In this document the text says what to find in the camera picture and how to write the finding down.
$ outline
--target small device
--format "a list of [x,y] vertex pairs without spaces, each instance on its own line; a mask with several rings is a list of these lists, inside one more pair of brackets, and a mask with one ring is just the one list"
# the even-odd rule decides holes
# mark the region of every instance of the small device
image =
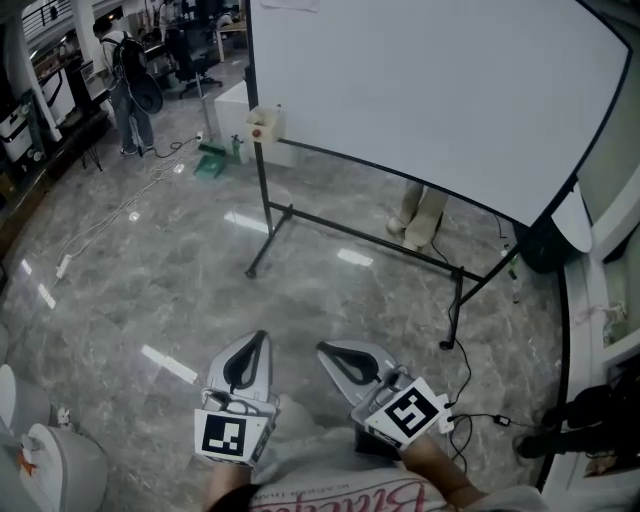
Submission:
[[284,115],[280,110],[255,107],[247,117],[247,133],[253,142],[274,144],[284,136]]
[[62,259],[62,263],[60,263],[60,266],[58,267],[58,270],[56,272],[56,277],[58,279],[62,279],[64,277],[64,274],[67,271],[67,267],[69,266],[69,263],[71,263],[71,255],[65,254],[64,258]]
[[384,349],[362,341],[321,342],[318,357],[354,406],[351,418],[371,435],[404,450],[444,413],[424,379]]
[[449,396],[446,393],[444,395],[438,395],[438,402],[440,402],[440,405],[444,410],[442,415],[438,418],[438,432],[444,436],[451,432],[455,425],[453,424],[451,408],[445,407],[445,405],[449,403]]
[[247,334],[218,354],[209,367],[202,409],[194,413],[195,452],[255,465],[278,415],[270,385],[271,340],[265,331]]

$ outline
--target beige pants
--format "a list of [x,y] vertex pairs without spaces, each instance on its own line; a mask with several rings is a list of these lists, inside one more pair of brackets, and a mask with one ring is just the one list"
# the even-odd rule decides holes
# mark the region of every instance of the beige pants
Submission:
[[422,197],[424,185],[407,181],[407,189],[402,198],[398,220],[407,226],[404,238],[417,247],[424,247],[435,235],[438,219],[449,197],[444,192],[427,188]]

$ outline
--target gray tiled floor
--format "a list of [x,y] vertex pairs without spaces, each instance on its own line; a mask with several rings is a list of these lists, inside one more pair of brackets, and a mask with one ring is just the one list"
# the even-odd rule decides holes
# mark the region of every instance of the gray tiled floor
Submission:
[[[213,68],[223,90],[241,79],[244,62],[230,56]],[[208,98],[212,117],[219,92]],[[171,141],[203,129],[200,103],[194,96],[169,98],[153,124],[158,151],[168,151]],[[291,221],[258,278],[248,280],[244,270],[265,235],[224,217],[235,212],[263,221],[255,165],[230,165],[217,179],[195,176],[201,155],[195,146],[177,153],[185,172],[142,195],[55,283],[64,245],[148,184],[149,170],[163,162],[149,155],[143,168],[139,158],[123,160],[117,149],[111,132],[98,146],[105,171],[76,164],[45,199],[5,261],[10,282],[1,298],[14,339],[10,363],[56,405],[70,408],[81,431],[108,455],[105,510],[198,510],[204,468],[192,457],[193,408],[211,358],[250,330],[266,329],[274,339],[274,392],[291,394],[325,426],[345,424],[348,408],[315,358],[322,339],[378,342],[437,392],[452,395],[464,382],[459,349],[438,349],[453,296],[447,275]],[[384,224],[400,201],[401,179],[310,152],[296,169],[269,167],[268,174],[277,201],[389,238]],[[140,214],[136,222],[129,220],[132,211]],[[505,223],[503,229],[512,236]],[[67,252],[80,249],[87,239],[81,240]],[[492,215],[450,200],[437,244],[453,263],[486,272],[503,243]],[[371,266],[338,259],[342,248],[371,258]],[[518,273],[520,304],[512,303],[510,280],[500,274],[462,311],[459,339],[473,380],[458,413],[501,412],[530,422],[533,411],[555,399],[557,282],[522,265]],[[54,298],[53,309],[39,285]],[[196,383],[146,358],[145,345],[193,369]],[[475,422],[466,454],[478,485],[491,490],[533,481],[533,466],[519,466],[511,452],[520,433]]]

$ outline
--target hand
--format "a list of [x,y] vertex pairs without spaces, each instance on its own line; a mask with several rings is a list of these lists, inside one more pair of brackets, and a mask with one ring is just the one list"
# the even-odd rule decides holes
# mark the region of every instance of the hand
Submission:
[[437,459],[441,454],[440,447],[426,432],[413,441],[406,450],[400,452],[402,461],[407,467],[424,464],[430,460]]

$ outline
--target white box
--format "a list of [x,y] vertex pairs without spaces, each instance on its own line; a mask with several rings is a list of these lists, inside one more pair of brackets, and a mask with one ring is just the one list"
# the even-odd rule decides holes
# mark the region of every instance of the white box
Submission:
[[[255,160],[256,154],[247,134],[247,118],[249,117],[249,100],[247,97],[247,84],[240,82],[224,94],[218,96],[214,102],[216,117],[222,144],[228,154],[233,154],[232,140],[238,135],[245,144],[249,144],[251,158]],[[296,167],[298,163],[298,148],[286,144],[276,143],[263,145],[262,154],[265,162],[283,167]]]

